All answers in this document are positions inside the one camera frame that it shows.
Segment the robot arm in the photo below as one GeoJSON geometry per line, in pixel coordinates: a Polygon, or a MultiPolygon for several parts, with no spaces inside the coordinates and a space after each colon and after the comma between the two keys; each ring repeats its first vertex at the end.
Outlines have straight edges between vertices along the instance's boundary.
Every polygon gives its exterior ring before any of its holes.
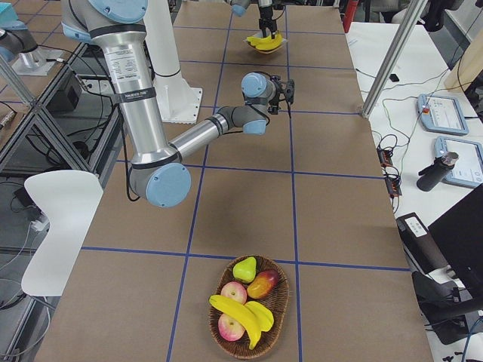
{"type": "MultiPolygon", "coordinates": [[[[250,4],[253,3],[251,0],[225,0],[232,10],[232,13],[238,17],[242,17],[250,4]]],[[[278,33],[278,27],[276,20],[273,19],[273,2],[270,0],[257,0],[257,8],[259,11],[259,30],[262,32],[264,38],[269,36],[274,39],[275,35],[278,33]]]]}
{"type": "Polygon", "coordinates": [[[224,106],[168,141],[160,101],[167,94],[152,79],[162,51],[177,58],[166,1],[63,1],[64,34],[103,51],[118,104],[134,147],[126,176],[128,191],[157,207],[173,207],[188,195],[191,176],[182,160],[234,127],[262,135],[278,111],[278,76],[250,72],[241,81],[244,103],[224,106]]]}

